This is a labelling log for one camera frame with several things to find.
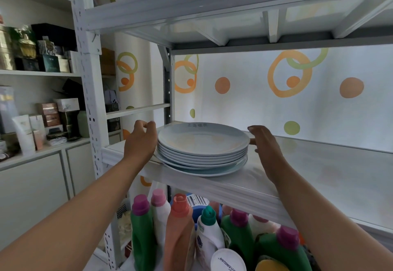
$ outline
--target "perforated metal post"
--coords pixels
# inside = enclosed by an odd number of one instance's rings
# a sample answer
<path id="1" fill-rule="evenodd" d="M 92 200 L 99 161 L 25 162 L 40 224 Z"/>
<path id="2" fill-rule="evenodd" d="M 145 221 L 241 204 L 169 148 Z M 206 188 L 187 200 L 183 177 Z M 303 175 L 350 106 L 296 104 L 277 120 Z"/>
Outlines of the perforated metal post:
<path id="1" fill-rule="evenodd" d="M 80 58 L 77 66 L 78 72 L 82 75 L 91 151 L 97 179 L 106 172 L 102 163 L 101 148 L 109 145 L 99 61 L 101 41 L 99 35 L 92 32 L 86 32 L 87 24 L 84 19 L 85 10 L 94 7 L 93 0 L 71 0 L 71 4 Z M 122 255 L 116 215 L 113 216 L 110 226 L 105 231 L 105 251 L 108 256 L 110 270 L 119 267 L 122 263 Z"/>

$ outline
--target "hand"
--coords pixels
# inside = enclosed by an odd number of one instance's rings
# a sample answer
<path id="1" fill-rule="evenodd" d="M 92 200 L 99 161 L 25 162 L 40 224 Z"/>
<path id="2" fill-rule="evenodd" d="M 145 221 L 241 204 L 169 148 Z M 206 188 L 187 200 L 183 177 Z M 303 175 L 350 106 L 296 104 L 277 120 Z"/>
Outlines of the hand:
<path id="1" fill-rule="evenodd" d="M 267 127 L 252 125 L 248 127 L 248 130 L 255 136 L 255 139 L 250 140 L 250 145 L 257 146 L 255 152 L 259 155 L 265 173 L 269 180 L 277 186 L 280 179 L 284 177 L 285 171 L 288 168 L 291 169 L 290 165 L 282 155 L 276 138 Z"/>
<path id="2" fill-rule="evenodd" d="M 136 120 L 134 131 L 127 137 L 123 160 L 137 161 L 140 169 L 150 160 L 157 145 L 156 123 Z"/>

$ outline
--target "yellow lid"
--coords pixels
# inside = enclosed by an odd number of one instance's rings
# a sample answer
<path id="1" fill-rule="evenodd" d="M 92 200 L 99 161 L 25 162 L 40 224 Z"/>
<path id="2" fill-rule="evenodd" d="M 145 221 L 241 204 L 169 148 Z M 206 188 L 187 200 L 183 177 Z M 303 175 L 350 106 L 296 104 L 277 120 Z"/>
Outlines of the yellow lid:
<path id="1" fill-rule="evenodd" d="M 289 269 L 280 262 L 263 260 L 259 262 L 255 271 L 289 271 Z"/>

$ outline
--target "green dot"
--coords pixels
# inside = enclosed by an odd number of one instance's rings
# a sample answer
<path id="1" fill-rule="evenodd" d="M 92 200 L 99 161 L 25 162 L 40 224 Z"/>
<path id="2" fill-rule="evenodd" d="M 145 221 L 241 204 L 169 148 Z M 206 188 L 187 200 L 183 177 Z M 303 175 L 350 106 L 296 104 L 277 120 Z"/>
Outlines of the green dot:
<path id="1" fill-rule="evenodd" d="M 289 135 L 297 135 L 300 131 L 300 125 L 295 121 L 288 121 L 284 124 L 284 131 Z"/>

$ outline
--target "stack of plates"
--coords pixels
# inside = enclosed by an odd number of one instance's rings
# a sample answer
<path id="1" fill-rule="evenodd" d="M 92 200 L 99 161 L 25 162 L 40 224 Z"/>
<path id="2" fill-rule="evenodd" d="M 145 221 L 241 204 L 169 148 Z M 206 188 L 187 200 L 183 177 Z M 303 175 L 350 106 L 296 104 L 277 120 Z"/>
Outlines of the stack of plates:
<path id="1" fill-rule="evenodd" d="M 249 142 L 243 131 L 227 125 L 181 123 L 158 133 L 155 156 L 181 173 L 214 177 L 243 167 Z"/>

